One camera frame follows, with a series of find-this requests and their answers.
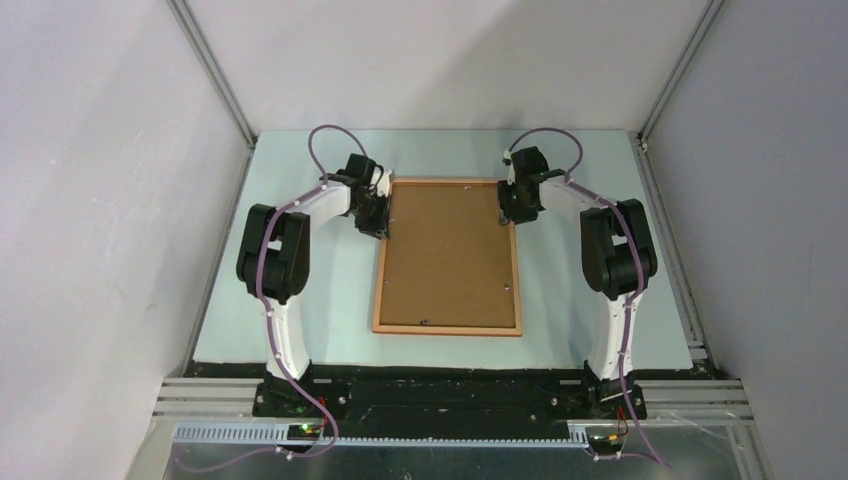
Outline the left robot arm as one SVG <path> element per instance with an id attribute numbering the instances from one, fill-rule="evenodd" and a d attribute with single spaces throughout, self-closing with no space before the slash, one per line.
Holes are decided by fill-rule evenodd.
<path id="1" fill-rule="evenodd" d="M 311 238 L 328 221 L 350 216 L 359 233 L 390 236 L 390 191 L 394 174 L 373 159 L 352 154 L 343 169 L 279 207 L 255 204 L 247 215 L 236 274 L 261 302 L 271 347 L 268 372 L 287 379 L 277 402 L 292 416 L 316 403 L 315 388 L 301 380 L 311 365 L 303 337 L 299 296 L 310 275 Z"/>

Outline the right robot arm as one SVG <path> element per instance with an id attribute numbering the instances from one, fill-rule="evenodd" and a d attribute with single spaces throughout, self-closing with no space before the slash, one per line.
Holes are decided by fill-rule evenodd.
<path id="1" fill-rule="evenodd" d="M 584 279 L 606 306 L 585 363 L 589 384 L 581 402 L 591 416 L 606 418 L 632 390 L 635 314 L 658 269 L 645 207 L 637 199 L 614 201 L 551 169 L 536 147 L 506 151 L 503 163 L 508 175 L 496 187 L 501 223 L 529 223 L 552 211 L 578 225 Z"/>

